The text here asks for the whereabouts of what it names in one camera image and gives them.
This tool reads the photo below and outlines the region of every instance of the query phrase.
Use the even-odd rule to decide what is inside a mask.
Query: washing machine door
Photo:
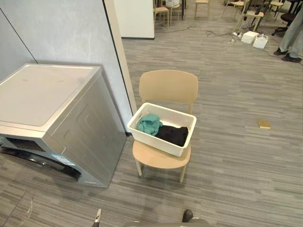
[[[28,151],[1,147],[0,153],[10,155],[10,160],[13,162],[17,162],[32,169],[39,168],[39,172],[43,172],[44,174],[55,178],[59,177],[64,181],[76,182],[81,176],[81,173],[78,170],[70,166]],[[63,174],[60,174],[59,176],[57,173],[54,174],[52,171],[50,171],[50,169],[56,170]]]

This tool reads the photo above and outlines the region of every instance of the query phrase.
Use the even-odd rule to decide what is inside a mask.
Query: small yellow object
[[[258,124],[262,129],[270,129],[270,124],[268,121],[258,121]]]

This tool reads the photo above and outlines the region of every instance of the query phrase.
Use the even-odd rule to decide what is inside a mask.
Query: person's foot
[[[291,62],[295,62],[295,63],[300,63],[302,61],[302,58],[292,58],[289,54],[287,54],[286,56],[284,56],[282,58],[283,61],[291,61]]]
[[[283,52],[282,52],[282,51],[280,50],[280,48],[278,48],[278,49],[274,52],[274,55],[277,55],[277,56],[278,56],[278,55],[283,55],[283,54],[287,54],[287,51],[283,51]]]
[[[189,222],[190,219],[193,218],[193,212],[191,210],[186,210],[183,213],[182,222]]]

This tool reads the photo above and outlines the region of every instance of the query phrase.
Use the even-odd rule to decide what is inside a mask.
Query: power strip
[[[237,39],[241,39],[243,34],[241,32],[233,32],[232,35],[237,37]]]

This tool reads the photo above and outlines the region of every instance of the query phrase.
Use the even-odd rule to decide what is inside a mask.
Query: baseboard
[[[141,37],[122,37],[122,39],[145,39],[145,40],[154,40],[155,37],[153,38],[141,38]]]

